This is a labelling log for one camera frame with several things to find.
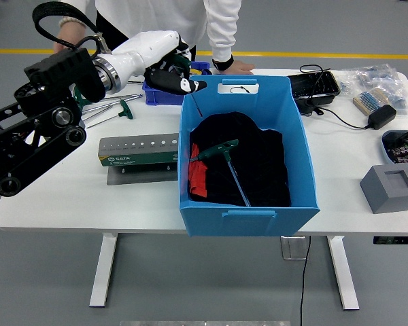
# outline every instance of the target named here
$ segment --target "human hand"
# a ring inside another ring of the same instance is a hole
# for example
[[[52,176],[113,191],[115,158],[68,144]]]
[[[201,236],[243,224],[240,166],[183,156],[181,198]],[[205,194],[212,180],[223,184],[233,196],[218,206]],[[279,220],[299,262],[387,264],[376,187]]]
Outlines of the human hand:
[[[240,60],[234,60],[233,64],[226,70],[219,71],[221,75],[253,75],[251,72],[255,66],[251,63],[244,63]]]
[[[67,41],[71,44],[77,44],[83,37],[85,36],[86,28],[79,22],[67,22],[65,23],[61,30],[59,31],[57,38]],[[53,44],[53,52],[57,53],[66,46],[54,42]]]

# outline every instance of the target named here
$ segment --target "yellow floor line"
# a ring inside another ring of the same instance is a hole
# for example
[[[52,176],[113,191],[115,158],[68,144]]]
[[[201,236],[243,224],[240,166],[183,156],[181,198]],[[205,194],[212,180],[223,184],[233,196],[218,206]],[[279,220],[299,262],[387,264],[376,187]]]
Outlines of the yellow floor line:
[[[52,54],[50,49],[0,49],[0,54]],[[199,56],[211,56],[211,51],[197,51]],[[280,57],[280,58],[344,58],[344,59],[390,59],[408,60],[408,54],[372,53],[326,53],[326,52],[254,52],[234,51],[234,56]]]

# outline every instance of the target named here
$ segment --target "white sleeve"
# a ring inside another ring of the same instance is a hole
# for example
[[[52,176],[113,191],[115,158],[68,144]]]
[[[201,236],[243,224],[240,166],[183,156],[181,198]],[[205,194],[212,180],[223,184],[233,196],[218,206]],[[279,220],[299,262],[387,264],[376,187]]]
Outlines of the white sleeve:
[[[90,0],[59,0],[59,2],[65,2],[79,9],[82,13],[86,13],[86,7]]]
[[[207,34],[215,61],[225,62],[231,57],[241,3],[241,0],[204,0]]]

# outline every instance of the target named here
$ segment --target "black power adapter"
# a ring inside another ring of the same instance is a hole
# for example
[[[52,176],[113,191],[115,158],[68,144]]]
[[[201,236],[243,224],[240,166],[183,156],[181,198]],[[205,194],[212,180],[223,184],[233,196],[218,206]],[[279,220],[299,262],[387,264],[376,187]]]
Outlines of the black power adapter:
[[[388,122],[392,121],[394,117],[396,117],[396,113],[396,110],[392,106],[386,104],[369,115],[367,126],[378,130],[384,127]]]

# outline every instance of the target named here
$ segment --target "blue container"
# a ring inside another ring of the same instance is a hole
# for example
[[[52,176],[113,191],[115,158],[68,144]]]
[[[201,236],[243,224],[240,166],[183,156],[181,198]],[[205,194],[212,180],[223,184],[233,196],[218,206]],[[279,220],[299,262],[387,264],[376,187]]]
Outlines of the blue container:
[[[207,87],[184,97],[180,118],[180,213],[189,236],[292,236],[319,212],[305,131],[290,80],[280,76],[201,75]],[[242,91],[241,86],[256,92]],[[290,207],[240,207],[196,202],[188,194],[190,132],[206,117],[238,111],[261,129],[283,135]]]
[[[210,69],[210,64],[205,61],[192,61],[190,63],[192,69],[201,70]],[[146,105],[181,105],[183,103],[184,95],[174,95],[163,92],[162,90],[156,90],[143,83],[142,90],[145,92]]]

